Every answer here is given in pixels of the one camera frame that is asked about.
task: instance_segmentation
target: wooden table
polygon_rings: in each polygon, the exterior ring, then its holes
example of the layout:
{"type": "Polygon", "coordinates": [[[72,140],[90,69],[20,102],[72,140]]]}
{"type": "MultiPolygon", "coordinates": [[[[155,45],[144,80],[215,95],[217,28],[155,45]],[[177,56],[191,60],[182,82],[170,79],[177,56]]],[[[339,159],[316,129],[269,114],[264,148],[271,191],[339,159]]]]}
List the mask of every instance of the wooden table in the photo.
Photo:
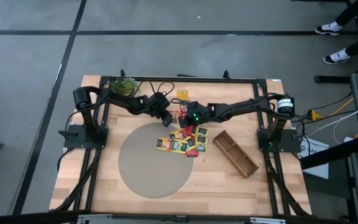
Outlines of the wooden table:
{"type": "MultiPolygon", "coordinates": [[[[99,86],[100,78],[97,75],[85,75],[81,86],[99,86]]],[[[160,82],[154,82],[156,87],[159,84],[160,82]]],[[[267,85],[269,92],[283,93],[280,80],[267,80],[267,85]]],[[[170,85],[166,84],[161,91],[170,88],[170,85]]],[[[204,105],[208,102],[230,104],[254,97],[252,85],[244,83],[177,82],[175,90],[188,90],[190,100],[204,105]]],[[[150,96],[152,94],[150,85],[144,83],[139,94],[150,96]]],[[[173,97],[176,97],[176,91],[173,91],[168,98],[173,97]]],[[[177,107],[178,105],[170,105],[169,110],[177,110],[177,107]]],[[[80,124],[81,120],[81,115],[73,118],[76,124],[80,124]]],[[[194,158],[193,170],[187,182],[177,192],[167,197],[145,198],[132,192],[123,182],[118,168],[118,155],[125,138],[133,130],[144,124],[155,122],[160,121],[145,114],[133,116],[125,109],[110,105],[107,123],[108,141],[101,153],[92,212],[239,216],[272,214],[264,158],[257,143],[256,113],[235,116],[220,124],[203,125],[209,129],[208,151],[194,158]],[[223,130],[226,130],[259,165],[260,168],[248,179],[243,179],[212,143],[215,136],[223,130]]],[[[84,151],[84,149],[74,149],[63,158],[50,208],[58,207],[78,182],[84,151]]],[[[290,153],[280,153],[280,155],[287,188],[302,208],[311,213],[298,159],[290,153]]],[[[282,200],[277,186],[275,192],[279,212],[283,213],[282,200]]],[[[80,208],[84,207],[85,200],[86,194],[83,194],[80,208]]]]}

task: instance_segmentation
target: wooden divider tray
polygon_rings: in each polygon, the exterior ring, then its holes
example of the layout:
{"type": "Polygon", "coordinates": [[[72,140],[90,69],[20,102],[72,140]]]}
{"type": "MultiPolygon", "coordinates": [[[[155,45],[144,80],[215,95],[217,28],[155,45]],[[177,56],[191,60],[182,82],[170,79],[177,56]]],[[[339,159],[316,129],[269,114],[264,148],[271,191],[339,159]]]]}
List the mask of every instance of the wooden divider tray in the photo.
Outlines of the wooden divider tray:
{"type": "Polygon", "coordinates": [[[249,177],[259,169],[259,166],[241,149],[226,131],[222,131],[218,134],[212,142],[243,178],[249,177]]]}

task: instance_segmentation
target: white cable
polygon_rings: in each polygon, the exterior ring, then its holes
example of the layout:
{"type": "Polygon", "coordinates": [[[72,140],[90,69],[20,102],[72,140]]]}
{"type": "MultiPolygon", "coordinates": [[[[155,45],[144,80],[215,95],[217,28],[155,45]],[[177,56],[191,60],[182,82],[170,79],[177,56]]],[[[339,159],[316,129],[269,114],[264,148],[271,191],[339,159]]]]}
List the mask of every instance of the white cable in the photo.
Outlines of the white cable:
{"type": "Polygon", "coordinates": [[[345,119],[347,119],[347,118],[350,118],[351,116],[353,116],[353,115],[355,115],[355,114],[357,114],[357,113],[358,113],[358,110],[355,111],[355,112],[353,112],[353,113],[351,113],[351,114],[349,114],[349,115],[347,115],[347,116],[345,116],[345,117],[343,117],[343,118],[339,118],[339,119],[336,120],[336,121],[333,121],[333,122],[331,122],[331,123],[329,123],[329,124],[326,124],[326,125],[324,125],[323,127],[319,128],[319,129],[317,129],[316,131],[313,131],[312,133],[310,133],[309,135],[307,135],[307,137],[310,137],[311,135],[313,135],[314,133],[320,131],[320,130],[323,129],[323,128],[327,128],[327,127],[330,126],[330,125],[336,124],[336,123],[338,123],[338,122],[340,122],[340,121],[343,121],[343,120],[345,120],[345,119]]]}
{"type": "Polygon", "coordinates": [[[338,143],[338,144],[341,144],[338,140],[336,140],[336,137],[335,137],[335,129],[336,129],[336,127],[338,127],[338,125],[339,125],[339,123],[340,123],[341,121],[339,121],[338,123],[336,123],[336,125],[335,125],[335,127],[334,127],[334,140],[338,143]]]}

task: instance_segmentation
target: potted plant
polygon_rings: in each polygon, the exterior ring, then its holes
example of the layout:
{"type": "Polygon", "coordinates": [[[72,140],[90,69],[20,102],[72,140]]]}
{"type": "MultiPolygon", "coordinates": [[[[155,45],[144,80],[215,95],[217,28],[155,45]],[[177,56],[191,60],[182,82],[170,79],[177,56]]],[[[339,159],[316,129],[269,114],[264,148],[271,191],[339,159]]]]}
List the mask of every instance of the potted plant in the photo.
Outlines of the potted plant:
{"type": "Polygon", "coordinates": [[[134,78],[119,78],[115,81],[110,82],[110,90],[119,93],[124,96],[129,96],[135,92],[135,89],[138,87],[138,84],[134,78]]]}

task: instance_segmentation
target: white sneaker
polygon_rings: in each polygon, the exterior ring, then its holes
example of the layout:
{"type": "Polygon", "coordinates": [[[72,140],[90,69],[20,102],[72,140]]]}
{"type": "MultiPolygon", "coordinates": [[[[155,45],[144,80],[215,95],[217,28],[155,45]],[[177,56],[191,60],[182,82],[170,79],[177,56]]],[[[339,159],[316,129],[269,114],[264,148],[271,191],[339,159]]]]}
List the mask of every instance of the white sneaker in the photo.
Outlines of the white sneaker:
{"type": "Polygon", "coordinates": [[[314,31],[321,35],[339,35],[342,31],[342,26],[338,25],[336,22],[332,22],[330,24],[316,27],[314,28],[314,31]]]}
{"type": "Polygon", "coordinates": [[[350,58],[346,53],[346,49],[342,49],[336,53],[323,57],[323,62],[328,65],[336,65],[337,63],[347,62],[350,58]]]}

